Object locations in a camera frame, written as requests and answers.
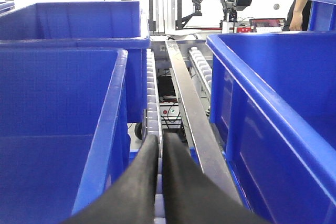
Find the metal guide rail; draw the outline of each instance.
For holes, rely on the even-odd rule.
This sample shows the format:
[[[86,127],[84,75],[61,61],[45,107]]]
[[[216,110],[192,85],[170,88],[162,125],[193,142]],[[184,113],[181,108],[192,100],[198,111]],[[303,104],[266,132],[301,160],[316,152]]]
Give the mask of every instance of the metal guide rail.
[[[143,140],[147,134],[153,134],[159,139],[159,156],[162,156],[162,125],[160,117],[160,105],[159,105],[159,93],[158,85],[156,82],[156,69],[154,53],[147,50],[147,112],[145,125],[145,133],[143,134]]]
[[[241,204],[238,190],[204,113],[180,49],[174,40],[165,43],[188,144],[194,145],[203,172],[233,200]]]

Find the metal rail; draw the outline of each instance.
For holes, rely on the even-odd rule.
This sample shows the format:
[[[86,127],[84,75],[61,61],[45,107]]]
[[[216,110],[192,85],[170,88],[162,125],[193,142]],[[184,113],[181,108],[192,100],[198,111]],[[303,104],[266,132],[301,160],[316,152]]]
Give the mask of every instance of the metal rail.
[[[166,41],[166,48],[172,65],[171,74],[178,105],[185,129],[188,129],[188,143],[194,145],[204,174],[242,205],[239,192],[219,149],[176,41]]]

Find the electrical cable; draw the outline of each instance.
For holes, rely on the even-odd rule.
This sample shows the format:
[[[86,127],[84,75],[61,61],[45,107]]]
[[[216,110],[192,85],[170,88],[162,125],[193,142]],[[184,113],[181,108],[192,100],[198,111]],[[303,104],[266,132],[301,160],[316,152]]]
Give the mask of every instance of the electrical cable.
[[[168,123],[167,123],[166,118],[164,118],[163,116],[161,116],[161,117],[163,118],[164,122],[166,123],[167,128],[170,129],[170,128],[169,128],[169,125],[168,125]]]
[[[164,73],[164,74],[157,74],[156,76],[166,76],[169,72],[170,72],[170,71],[167,70],[166,73]]]
[[[238,17],[237,19],[241,18],[241,20],[239,20],[239,22],[242,22],[244,20],[246,20],[247,18],[254,18],[254,17],[246,17],[246,18],[242,18],[242,17]]]
[[[180,116],[180,114],[181,114],[181,113],[179,112],[179,114],[177,115],[177,117],[176,117],[175,120],[170,120],[170,119],[169,119],[169,112],[170,112],[170,109],[171,109],[175,104],[176,104],[176,102],[174,102],[174,103],[170,106],[170,108],[168,109],[168,113],[167,113],[168,121],[171,122],[171,123],[175,123],[175,122],[179,119],[179,116]]]

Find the person's hand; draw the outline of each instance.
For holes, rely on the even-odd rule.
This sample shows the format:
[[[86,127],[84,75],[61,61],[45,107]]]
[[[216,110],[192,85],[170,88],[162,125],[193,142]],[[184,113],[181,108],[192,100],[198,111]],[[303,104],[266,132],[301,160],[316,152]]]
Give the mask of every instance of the person's hand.
[[[289,30],[302,31],[302,12],[293,12],[293,18],[289,25]]]

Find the bin wall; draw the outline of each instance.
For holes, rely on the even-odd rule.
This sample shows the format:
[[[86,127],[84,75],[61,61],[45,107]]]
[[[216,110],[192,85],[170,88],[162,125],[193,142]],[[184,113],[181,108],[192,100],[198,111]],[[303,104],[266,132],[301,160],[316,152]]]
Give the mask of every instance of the bin wall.
[[[59,223],[128,165],[126,51],[2,49],[0,59],[0,222]]]
[[[37,3],[0,18],[0,40],[134,38],[138,2]]]
[[[273,223],[336,220],[335,39],[333,32],[207,39],[215,55],[211,122],[228,128],[225,156],[251,209]]]
[[[311,0],[309,30],[336,30],[336,0]]]
[[[130,52],[128,122],[146,108],[147,19],[139,2],[38,3],[0,15],[1,48],[114,47]]]
[[[0,136],[94,134],[117,52],[0,57]]]

